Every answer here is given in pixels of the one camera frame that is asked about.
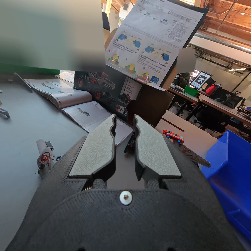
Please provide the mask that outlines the black office chair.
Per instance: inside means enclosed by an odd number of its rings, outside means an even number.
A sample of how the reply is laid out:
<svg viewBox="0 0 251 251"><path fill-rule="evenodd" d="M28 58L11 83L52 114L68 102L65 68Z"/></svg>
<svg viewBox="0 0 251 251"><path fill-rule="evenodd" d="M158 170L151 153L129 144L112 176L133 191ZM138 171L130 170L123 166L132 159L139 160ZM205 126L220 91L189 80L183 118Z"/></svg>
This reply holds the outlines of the black office chair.
<svg viewBox="0 0 251 251"><path fill-rule="evenodd" d="M198 112L195 117L204 129L209 129L218 133L224 133L226 131L226 128L215 120L215 117L213 116L208 116L205 113Z"/></svg>

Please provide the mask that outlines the tablet showing black white tag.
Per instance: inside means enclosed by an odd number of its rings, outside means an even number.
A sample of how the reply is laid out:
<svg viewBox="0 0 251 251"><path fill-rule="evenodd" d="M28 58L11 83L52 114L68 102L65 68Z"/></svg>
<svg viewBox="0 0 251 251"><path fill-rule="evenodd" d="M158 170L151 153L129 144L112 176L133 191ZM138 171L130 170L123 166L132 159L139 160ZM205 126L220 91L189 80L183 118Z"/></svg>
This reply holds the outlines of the tablet showing black white tag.
<svg viewBox="0 0 251 251"><path fill-rule="evenodd" d="M207 80L209 80L212 77L212 74L207 73L205 71L201 71L190 83L192 87L199 90Z"/></svg>

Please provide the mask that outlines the wooden background table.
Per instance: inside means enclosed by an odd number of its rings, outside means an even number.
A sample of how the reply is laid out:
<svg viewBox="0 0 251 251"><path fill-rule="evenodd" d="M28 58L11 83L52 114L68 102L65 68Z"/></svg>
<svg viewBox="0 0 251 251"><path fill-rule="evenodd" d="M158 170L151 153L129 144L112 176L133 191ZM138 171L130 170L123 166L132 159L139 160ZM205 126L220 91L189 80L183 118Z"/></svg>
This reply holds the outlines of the wooden background table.
<svg viewBox="0 0 251 251"><path fill-rule="evenodd" d="M232 109L230 107L227 107L224 104L221 104L205 95L199 95L199 101L202 102L205 105L208 105L224 114L227 114L241 122L243 122L244 124L251 126L251 121L249 119L247 119L246 117L241 116L240 114L238 114L237 110Z"/></svg>
<svg viewBox="0 0 251 251"><path fill-rule="evenodd" d="M186 121L189 121L199 110L199 108L201 107L202 103L199 101L199 99L197 97L191 96L185 92L179 92L176 89L169 87L168 91L171 93L174 93L175 95L178 95L180 97L182 97L183 99L185 99L185 101L183 102L183 104L181 105L181 107L177 110L177 112L175 113L177 116L179 116L181 114L181 112L184 110L184 108L187 106L187 104L189 102L194 103L195 107L194 109L190 112L190 114L186 117Z"/></svg>

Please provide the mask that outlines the small black lego assembly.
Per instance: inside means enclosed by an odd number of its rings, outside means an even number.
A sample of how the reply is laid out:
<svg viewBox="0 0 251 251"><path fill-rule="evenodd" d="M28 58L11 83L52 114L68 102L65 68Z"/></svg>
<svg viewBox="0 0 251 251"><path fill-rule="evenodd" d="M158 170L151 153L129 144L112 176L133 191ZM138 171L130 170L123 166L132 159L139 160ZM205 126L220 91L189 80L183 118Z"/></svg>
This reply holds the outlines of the small black lego assembly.
<svg viewBox="0 0 251 251"><path fill-rule="evenodd" d="M124 149L124 153L134 153L135 152L135 142L136 142L136 137L135 137L135 132L133 132L125 149Z"/></svg>

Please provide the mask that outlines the grey red lego truck assembly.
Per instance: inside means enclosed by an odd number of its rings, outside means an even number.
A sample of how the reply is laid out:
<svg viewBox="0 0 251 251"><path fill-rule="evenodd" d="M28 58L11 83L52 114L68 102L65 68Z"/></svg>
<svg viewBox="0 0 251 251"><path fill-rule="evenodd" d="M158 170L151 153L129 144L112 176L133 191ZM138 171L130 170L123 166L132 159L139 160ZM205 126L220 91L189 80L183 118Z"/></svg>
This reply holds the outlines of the grey red lego truck assembly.
<svg viewBox="0 0 251 251"><path fill-rule="evenodd" d="M211 164L200 155L196 154L193 150L189 149L184 145L184 139L182 136L173 133L169 130L163 130L163 134L166 138L172 140L174 146L176 146L184 155L186 155L191 161L196 164L201 164L204 167L210 168Z"/></svg>

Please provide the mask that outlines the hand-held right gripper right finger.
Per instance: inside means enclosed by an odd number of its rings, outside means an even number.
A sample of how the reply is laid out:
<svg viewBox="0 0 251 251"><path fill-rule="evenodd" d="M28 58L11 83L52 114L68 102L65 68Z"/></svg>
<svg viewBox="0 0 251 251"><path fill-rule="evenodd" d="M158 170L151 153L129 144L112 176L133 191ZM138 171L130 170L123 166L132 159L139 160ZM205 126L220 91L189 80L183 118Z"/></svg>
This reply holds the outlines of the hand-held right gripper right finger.
<svg viewBox="0 0 251 251"><path fill-rule="evenodd" d="M139 115L134 115L135 172L138 181L181 178L164 137Z"/></svg>

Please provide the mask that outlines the grey lego panel red sticker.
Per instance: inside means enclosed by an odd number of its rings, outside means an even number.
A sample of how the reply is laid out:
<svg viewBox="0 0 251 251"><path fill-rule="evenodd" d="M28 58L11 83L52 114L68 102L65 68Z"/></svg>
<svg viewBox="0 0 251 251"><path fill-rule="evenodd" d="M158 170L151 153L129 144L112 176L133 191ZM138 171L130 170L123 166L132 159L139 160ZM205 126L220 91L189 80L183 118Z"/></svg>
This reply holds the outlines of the grey lego panel red sticker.
<svg viewBox="0 0 251 251"><path fill-rule="evenodd" d="M36 143L39 151L39 158L37 159L38 173L41 179L44 179L47 172L61 159L61 156L54 155L54 147L50 141L39 139Z"/></svg>

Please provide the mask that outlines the large green plastic bin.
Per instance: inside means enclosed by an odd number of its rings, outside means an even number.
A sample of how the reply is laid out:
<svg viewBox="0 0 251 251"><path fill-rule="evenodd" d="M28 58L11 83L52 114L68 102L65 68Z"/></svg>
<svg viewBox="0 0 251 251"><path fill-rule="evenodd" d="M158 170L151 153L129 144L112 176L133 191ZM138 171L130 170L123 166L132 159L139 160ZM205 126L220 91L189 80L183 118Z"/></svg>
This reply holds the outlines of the large green plastic bin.
<svg viewBox="0 0 251 251"><path fill-rule="evenodd" d="M48 68L39 68L39 67L28 67L21 65L13 65L13 64L4 64L0 63L0 72L1 73L18 73L18 74L48 74L48 75L56 75L60 74L61 70L57 69L48 69Z"/></svg>

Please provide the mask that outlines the colourful printed paper sheet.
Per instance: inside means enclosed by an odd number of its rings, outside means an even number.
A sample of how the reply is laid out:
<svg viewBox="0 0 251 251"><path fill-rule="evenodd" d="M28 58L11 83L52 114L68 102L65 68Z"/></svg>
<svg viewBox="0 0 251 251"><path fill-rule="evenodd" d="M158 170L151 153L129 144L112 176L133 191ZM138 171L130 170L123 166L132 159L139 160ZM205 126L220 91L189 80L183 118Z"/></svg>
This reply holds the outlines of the colourful printed paper sheet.
<svg viewBox="0 0 251 251"><path fill-rule="evenodd" d="M75 71L60 70L60 73L56 74L55 77L74 83Z"/></svg>

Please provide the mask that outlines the printed instruction sheet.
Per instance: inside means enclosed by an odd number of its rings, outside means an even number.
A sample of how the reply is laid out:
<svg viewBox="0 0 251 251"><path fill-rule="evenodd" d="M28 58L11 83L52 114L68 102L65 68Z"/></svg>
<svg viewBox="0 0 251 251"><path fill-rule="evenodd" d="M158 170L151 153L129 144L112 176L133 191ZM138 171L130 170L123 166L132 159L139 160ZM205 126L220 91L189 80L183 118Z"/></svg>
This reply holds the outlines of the printed instruction sheet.
<svg viewBox="0 0 251 251"><path fill-rule="evenodd" d="M208 9L181 1L137 1L115 32L105 58L127 72L163 86Z"/></svg>

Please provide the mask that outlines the silver ventilation duct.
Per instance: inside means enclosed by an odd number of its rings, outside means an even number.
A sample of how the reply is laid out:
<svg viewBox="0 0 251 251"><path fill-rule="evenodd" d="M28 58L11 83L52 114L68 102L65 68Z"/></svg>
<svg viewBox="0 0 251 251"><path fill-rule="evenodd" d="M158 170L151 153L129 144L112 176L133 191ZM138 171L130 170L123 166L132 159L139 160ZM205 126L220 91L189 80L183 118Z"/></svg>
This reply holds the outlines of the silver ventilation duct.
<svg viewBox="0 0 251 251"><path fill-rule="evenodd" d="M231 40L229 38L224 38L222 36L217 36L206 32L196 32L194 36L251 54L251 46L246 43L240 43L236 40Z"/></svg>

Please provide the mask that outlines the blue plastic bin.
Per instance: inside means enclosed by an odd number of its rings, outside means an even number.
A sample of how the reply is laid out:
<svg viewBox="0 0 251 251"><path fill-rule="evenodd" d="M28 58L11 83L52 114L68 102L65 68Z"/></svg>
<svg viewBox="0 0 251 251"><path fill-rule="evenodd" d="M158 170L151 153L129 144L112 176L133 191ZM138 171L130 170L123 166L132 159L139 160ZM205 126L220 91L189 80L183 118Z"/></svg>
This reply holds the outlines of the blue plastic bin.
<svg viewBox="0 0 251 251"><path fill-rule="evenodd" d="M251 240L251 144L227 130L208 150L202 173L226 218Z"/></svg>

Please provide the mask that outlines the small green plastic bin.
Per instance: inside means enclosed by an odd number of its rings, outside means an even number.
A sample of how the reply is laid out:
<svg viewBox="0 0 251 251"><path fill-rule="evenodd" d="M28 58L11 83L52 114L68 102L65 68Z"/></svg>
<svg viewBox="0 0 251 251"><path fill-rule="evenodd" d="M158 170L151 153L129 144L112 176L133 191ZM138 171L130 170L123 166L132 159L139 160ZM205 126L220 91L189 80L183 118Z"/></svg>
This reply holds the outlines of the small green plastic bin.
<svg viewBox="0 0 251 251"><path fill-rule="evenodd" d="M191 86L187 85L184 88L184 93L187 93L193 97L198 96L198 94L200 93L200 90L197 90L195 88L192 88Z"/></svg>

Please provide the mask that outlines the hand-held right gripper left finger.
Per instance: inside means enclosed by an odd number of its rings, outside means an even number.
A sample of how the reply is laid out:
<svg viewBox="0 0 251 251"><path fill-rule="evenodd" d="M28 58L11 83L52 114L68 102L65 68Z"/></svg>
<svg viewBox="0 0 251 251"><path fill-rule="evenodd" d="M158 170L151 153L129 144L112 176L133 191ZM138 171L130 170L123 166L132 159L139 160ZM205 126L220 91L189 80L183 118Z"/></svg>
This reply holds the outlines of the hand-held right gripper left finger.
<svg viewBox="0 0 251 251"><path fill-rule="evenodd" d="M68 174L70 178L107 181L116 170L116 115L110 115L90 132Z"/></svg>

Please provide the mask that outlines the open lego instruction booklet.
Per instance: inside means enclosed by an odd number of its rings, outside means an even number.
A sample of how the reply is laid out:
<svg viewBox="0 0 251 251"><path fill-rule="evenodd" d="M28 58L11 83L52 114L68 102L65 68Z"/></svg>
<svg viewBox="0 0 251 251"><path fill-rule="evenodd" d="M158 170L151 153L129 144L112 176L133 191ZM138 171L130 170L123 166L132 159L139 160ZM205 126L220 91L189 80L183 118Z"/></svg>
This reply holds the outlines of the open lego instruction booklet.
<svg viewBox="0 0 251 251"><path fill-rule="evenodd" d="M111 115L99 103L92 100L89 92L74 89L71 82L59 78L24 79L24 81L88 133Z"/></svg>

